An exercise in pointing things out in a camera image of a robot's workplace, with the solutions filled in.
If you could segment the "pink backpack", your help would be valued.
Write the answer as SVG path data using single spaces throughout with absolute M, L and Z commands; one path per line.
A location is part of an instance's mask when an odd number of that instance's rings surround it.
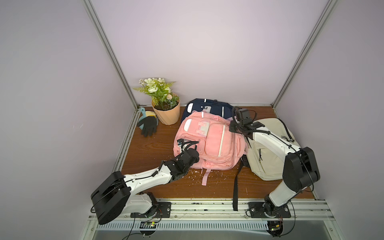
M 244 136 L 230 131 L 229 120 L 206 112 L 193 112 L 182 121 L 174 140 L 174 155 L 189 148 L 192 142 L 197 142 L 193 147 L 199 153 L 199 161 L 192 168 L 206 170 L 203 186 L 212 170 L 232 169 L 248 151 Z

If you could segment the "cream canvas backpack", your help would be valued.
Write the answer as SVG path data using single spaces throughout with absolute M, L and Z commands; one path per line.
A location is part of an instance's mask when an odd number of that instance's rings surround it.
M 281 180 L 281 183 L 265 197 L 266 203 L 276 207 L 286 205 L 289 200 L 306 189 L 302 176 L 300 146 L 291 131 L 279 118 L 261 119 L 265 133 L 243 134 L 248 153 L 243 162 L 264 181 Z

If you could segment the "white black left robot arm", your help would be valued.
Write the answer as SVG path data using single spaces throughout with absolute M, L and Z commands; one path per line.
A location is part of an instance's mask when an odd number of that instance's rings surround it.
M 152 217 L 159 204 L 152 194 L 144 191 L 182 179 L 189 169 L 199 161 L 199 141 L 179 139 L 181 152 L 171 160 L 162 161 L 159 167 L 145 172 L 123 175 L 121 171 L 110 174 L 91 194 L 99 225 L 115 220 L 121 213 Z

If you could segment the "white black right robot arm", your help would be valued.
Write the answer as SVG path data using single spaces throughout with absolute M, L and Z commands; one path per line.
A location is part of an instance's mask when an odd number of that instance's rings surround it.
M 281 119 L 255 121 L 240 107 L 232 110 L 230 131 L 246 140 L 248 152 L 241 157 L 240 169 L 250 168 L 264 181 L 281 181 L 264 203 L 250 207 L 251 217 L 289 218 L 287 203 L 321 178 L 313 150 L 300 147 Z

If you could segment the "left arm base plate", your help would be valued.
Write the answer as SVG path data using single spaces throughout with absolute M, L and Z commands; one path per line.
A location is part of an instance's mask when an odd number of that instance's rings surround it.
M 140 213 L 131 213 L 131 218 L 170 218 L 171 215 L 171 202 L 159 202 L 154 204 L 147 212 L 144 214 Z

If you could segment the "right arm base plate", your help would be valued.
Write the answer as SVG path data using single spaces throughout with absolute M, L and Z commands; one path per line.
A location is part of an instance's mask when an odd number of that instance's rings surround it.
M 266 202 L 249 202 L 247 215 L 251 218 L 291 218 L 288 205 L 276 207 Z

